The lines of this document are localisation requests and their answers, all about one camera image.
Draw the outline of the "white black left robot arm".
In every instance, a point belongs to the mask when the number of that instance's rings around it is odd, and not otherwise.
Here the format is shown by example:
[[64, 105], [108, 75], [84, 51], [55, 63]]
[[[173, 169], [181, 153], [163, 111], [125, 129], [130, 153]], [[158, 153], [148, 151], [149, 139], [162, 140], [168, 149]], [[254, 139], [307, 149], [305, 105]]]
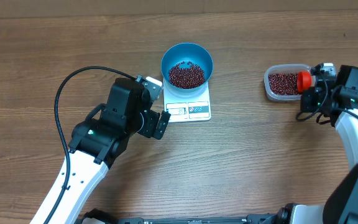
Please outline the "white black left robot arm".
[[161, 139], [170, 114], [150, 108], [163, 90], [152, 77], [117, 78], [107, 103], [94, 108], [77, 124], [52, 188], [32, 223], [74, 223], [92, 191], [138, 133]]

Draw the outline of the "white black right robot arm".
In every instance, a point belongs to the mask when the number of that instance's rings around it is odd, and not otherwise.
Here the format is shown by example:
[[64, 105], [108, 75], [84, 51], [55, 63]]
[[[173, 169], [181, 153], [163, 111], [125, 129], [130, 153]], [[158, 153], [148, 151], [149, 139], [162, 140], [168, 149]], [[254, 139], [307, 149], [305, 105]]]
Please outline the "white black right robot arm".
[[335, 128], [341, 138], [349, 173], [323, 205], [290, 205], [277, 223], [358, 223], [358, 67], [336, 70], [321, 63], [298, 76], [300, 113]]

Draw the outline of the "orange measuring scoop blue handle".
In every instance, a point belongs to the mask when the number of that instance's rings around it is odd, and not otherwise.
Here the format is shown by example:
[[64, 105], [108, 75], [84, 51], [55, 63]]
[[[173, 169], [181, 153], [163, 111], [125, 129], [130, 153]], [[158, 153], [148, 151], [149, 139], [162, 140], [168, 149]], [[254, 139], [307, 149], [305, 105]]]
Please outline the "orange measuring scoop blue handle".
[[312, 77], [309, 71], [300, 71], [296, 79], [298, 93], [308, 90], [312, 84]]

